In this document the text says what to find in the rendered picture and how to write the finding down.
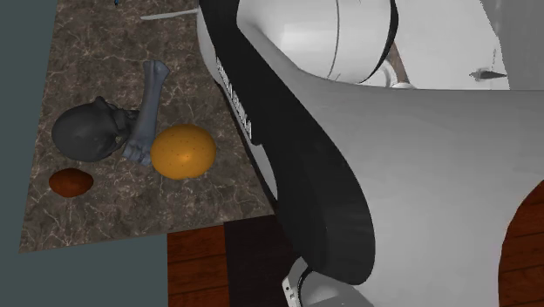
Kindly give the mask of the dark grey skull figure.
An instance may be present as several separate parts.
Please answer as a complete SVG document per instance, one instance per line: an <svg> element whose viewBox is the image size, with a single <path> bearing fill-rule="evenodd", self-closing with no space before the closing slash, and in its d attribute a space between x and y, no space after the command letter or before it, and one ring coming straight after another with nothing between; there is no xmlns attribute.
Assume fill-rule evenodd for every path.
<svg viewBox="0 0 544 307"><path fill-rule="evenodd" d="M72 160L96 162L119 150L130 137L138 110L126 110L98 96L62 113L51 129L54 145Z"/></svg>

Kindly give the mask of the grey bone figure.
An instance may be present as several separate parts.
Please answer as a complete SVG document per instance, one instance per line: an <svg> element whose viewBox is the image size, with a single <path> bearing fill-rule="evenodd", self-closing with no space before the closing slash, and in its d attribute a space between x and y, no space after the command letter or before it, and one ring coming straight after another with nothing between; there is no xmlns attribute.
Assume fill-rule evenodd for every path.
<svg viewBox="0 0 544 307"><path fill-rule="evenodd" d="M151 147L156 133L156 122L160 104L160 93L169 74L167 66L159 60L143 63L144 91L138 118L126 142L122 156L143 166L151 162Z"/></svg>

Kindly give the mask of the orange round fruit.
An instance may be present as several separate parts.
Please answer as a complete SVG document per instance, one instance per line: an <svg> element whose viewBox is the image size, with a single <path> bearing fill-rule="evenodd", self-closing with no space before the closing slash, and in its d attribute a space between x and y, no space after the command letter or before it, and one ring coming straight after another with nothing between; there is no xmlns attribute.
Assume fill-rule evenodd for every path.
<svg viewBox="0 0 544 307"><path fill-rule="evenodd" d="M216 145L211 134L193 124L171 126L155 138L150 157L154 169L172 180L196 178L214 164Z"/></svg>

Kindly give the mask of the grey knife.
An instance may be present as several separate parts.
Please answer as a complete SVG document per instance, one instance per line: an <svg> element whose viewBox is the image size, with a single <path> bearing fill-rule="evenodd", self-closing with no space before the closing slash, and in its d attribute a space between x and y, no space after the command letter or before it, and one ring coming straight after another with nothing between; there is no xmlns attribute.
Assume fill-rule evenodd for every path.
<svg viewBox="0 0 544 307"><path fill-rule="evenodd" d="M191 9L191 10L183 10L183 11L175 11L175 12L160 13L155 15L141 16L139 18L140 20L150 21L150 20L160 20L160 19L167 19L167 18L173 18L173 17L180 17L185 15L193 15L199 12L200 12L200 9Z"/></svg>

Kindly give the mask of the brown oval potato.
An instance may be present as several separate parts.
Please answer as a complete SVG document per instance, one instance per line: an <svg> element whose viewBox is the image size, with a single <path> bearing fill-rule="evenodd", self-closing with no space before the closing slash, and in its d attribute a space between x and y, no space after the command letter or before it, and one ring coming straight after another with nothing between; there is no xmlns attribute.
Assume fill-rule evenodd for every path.
<svg viewBox="0 0 544 307"><path fill-rule="evenodd" d="M57 171L49 179L51 190L65 198L84 194L93 183L94 179L90 174L72 167Z"/></svg>

